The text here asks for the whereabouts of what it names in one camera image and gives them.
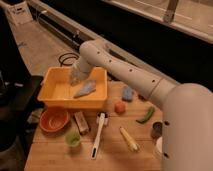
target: green cup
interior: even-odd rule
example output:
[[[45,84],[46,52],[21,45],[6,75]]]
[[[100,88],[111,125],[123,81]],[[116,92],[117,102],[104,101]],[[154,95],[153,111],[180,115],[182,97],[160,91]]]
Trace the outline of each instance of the green cup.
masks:
[[[77,131],[71,131],[65,135],[65,141],[68,146],[77,147],[80,144],[81,136]]]

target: white brush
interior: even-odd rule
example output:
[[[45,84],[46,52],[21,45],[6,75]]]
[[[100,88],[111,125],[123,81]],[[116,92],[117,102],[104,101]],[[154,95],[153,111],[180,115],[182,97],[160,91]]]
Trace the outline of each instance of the white brush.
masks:
[[[91,154],[91,158],[92,159],[96,159],[97,156],[97,152],[98,152],[98,147],[100,144],[100,137],[101,137],[101,131],[103,128],[103,125],[107,125],[108,124],[108,116],[106,113],[100,113],[99,116],[97,117],[97,123],[98,123],[98,132],[95,138],[95,142],[92,148],[92,154]]]

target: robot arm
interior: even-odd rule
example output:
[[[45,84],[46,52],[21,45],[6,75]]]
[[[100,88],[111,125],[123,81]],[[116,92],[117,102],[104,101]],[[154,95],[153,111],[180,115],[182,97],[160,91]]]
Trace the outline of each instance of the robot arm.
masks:
[[[173,84],[123,62],[107,52],[102,40],[81,45],[71,69],[71,84],[101,66],[163,111],[163,171],[213,170],[213,94],[193,83]]]
[[[168,92],[177,86],[155,74],[113,57],[108,53],[103,40],[83,43],[80,47],[80,55],[80,59],[74,63],[71,72],[70,78],[73,85],[87,78],[94,66],[101,66],[160,108]]]

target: green chili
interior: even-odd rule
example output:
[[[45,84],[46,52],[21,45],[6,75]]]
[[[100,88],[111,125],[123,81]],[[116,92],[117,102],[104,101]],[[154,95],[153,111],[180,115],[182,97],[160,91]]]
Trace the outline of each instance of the green chili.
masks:
[[[147,122],[152,117],[154,112],[155,112],[155,108],[153,106],[150,106],[149,109],[147,110],[147,113],[144,115],[144,117],[141,119],[137,119],[136,122],[141,124]]]

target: wooden table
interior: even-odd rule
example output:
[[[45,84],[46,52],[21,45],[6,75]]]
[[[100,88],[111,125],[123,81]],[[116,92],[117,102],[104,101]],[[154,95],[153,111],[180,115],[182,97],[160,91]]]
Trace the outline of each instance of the wooden table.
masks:
[[[125,102],[126,113],[114,112],[114,102],[121,100],[122,82],[108,82],[108,100],[104,111],[108,113],[108,126],[102,130],[102,139],[96,160],[91,160],[91,149],[98,125],[96,116],[99,111],[84,110],[84,115],[91,127],[91,132],[81,136],[81,145],[76,149],[69,148],[64,137],[66,132],[77,129],[71,119],[62,131],[57,134],[45,134],[38,127],[26,162],[26,171],[159,171],[161,164],[154,153],[154,142],[150,137],[152,124],[162,120],[162,112],[156,108],[153,117],[146,124],[135,120],[142,118],[147,108],[152,105],[142,101],[134,93],[133,102]],[[131,152],[120,134],[123,126],[137,141],[141,149]]]

